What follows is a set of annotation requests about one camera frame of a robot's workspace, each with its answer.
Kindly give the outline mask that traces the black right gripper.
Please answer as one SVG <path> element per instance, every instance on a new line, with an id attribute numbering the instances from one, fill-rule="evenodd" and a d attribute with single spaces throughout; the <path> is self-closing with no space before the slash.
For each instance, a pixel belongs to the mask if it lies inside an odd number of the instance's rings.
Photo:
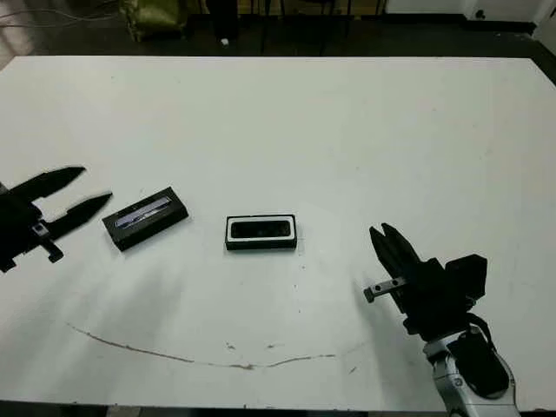
<path id="1" fill-rule="evenodd" d="M 409 334 L 430 342 L 464 331 L 468 320 L 469 284 L 463 274 L 472 270 L 472 257 L 464 256 L 446 265 L 432 258 L 421 261 L 401 232 L 382 223 L 382 231 L 369 228 L 377 258 L 391 279 L 363 290 L 367 302 L 391 295 L 406 316 L 403 325 Z"/>

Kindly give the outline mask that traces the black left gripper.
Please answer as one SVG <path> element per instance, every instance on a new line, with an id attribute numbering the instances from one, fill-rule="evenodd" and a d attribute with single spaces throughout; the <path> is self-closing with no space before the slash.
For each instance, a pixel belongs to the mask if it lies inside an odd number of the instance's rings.
<path id="1" fill-rule="evenodd" d="M 43 222 L 42 212 L 32 203 L 65 188 L 84 173 L 83 166 L 68 166 L 36 175 L 8 190 L 1 185 L 1 271 L 16 266 L 14 259 L 36 247 L 48 252 L 54 263 L 63 258 L 62 250 L 53 242 L 80 228 L 103 209 L 111 192 L 90 197 L 69 208 L 52 222 Z"/>

